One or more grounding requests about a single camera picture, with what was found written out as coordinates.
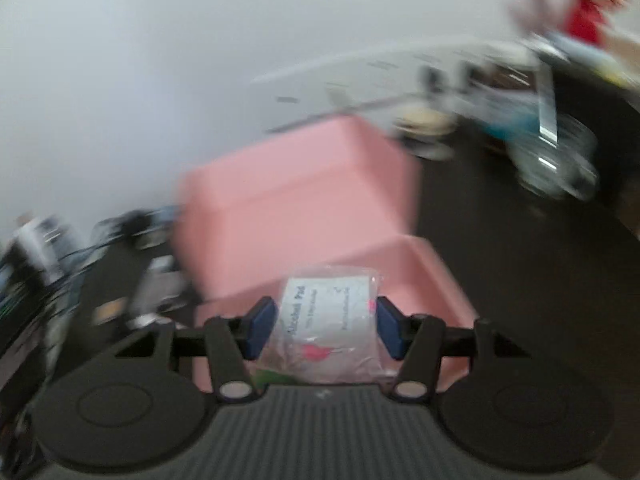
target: pink container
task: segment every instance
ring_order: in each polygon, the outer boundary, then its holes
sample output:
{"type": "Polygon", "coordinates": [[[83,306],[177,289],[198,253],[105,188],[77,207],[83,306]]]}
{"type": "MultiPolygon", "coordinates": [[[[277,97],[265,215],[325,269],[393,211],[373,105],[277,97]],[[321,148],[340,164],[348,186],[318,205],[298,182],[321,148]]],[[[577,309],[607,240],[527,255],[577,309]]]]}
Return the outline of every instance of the pink container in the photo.
{"type": "MultiPolygon", "coordinates": [[[[409,237],[414,159],[366,121],[338,117],[214,160],[182,187],[174,244],[212,316],[238,316],[278,297],[289,273],[317,264],[371,267],[407,314],[471,326],[475,314],[431,246],[409,237]]],[[[443,363],[440,386],[463,373],[443,363]]],[[[210,388],[207,367],[196,384],[210,388]]]]}

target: white wall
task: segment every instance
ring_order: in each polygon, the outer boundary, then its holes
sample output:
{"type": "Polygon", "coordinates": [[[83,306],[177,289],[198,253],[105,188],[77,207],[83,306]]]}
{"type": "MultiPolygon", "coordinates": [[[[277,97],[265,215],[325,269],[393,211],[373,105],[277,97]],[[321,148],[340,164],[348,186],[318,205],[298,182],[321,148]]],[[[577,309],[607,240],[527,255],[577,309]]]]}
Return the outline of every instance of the white wall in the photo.
{"type": "Polygon", "coordinates": [[[510,38],[505,1],[0,0],[0,238],[27,210],[86,233],[170,202],[181,172],[261,138],[255,76],[405,38],[510,38]]]}

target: blue object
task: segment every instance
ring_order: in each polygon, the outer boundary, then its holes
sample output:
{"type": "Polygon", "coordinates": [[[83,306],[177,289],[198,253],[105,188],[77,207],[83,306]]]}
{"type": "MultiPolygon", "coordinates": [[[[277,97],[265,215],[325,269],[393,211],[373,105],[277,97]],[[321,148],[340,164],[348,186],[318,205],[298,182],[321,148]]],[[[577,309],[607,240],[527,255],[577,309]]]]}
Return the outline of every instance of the blue object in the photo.
{"type": "Polygon", "coordinates": [[[409,350],[409,342],[402,337],[404,316],[387,298],[376,300],[376,321],[378,335],[385,345],[386,351],[396,361],[401,361],[409,350]]]}
{"type": "Polygon", "coordinates": [[[273,330],[277,313],[278,308],[273,298],[262,298],[244,318],[249,326],[242,357],[247,361],[255,361],[260,357],[273,330]]]}
{"type": "Polygon", "coordinates": [[[521,106],[514,110],[505,121],[485,123],[482,127],[487,135],[508,142],[515,132],[536,132],[539,130],[538,110],[533,106],[521,106]]]}

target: electronic device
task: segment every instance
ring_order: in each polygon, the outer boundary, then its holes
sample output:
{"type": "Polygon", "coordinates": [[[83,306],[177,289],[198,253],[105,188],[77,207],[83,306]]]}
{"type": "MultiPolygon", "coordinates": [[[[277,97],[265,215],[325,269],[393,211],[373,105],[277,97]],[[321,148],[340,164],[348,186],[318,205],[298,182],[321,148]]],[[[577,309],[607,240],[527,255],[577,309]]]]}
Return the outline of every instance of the electronic device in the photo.
{"type": "Polygon", "coordinates": [[[0,468],[5,472],[16,460],[31,458],[20,418],[46,380],[46,350],[42,282],[23,281],[33,268],[14,272],[5,263],[0,269],[0,468]]]}
{"type": "Polygon", "coordinates": [[[70,256],[79,256],[78,249],[71,229],[56,217],[28,219],[16,229],[1,267],[11,269],[14,283],[43,292],[71,273],[76,261],[70,256]]]}
{"type": "Polygon", "coordinates": [[[262,298],[201,329],[148,328],[61,378],[33,412],[40,480],[608,478],[590,462],[612,427],[602,393],[535,358],[494,324],[450,328],[378,298],[378,333],[402,366],[376,384],[270,385],[256,359],[276,319],[262,298]],[[204,356],[212,393],[175,372],[204,356]],[[443,357],[470,371],[443,393],[443,357]]]}

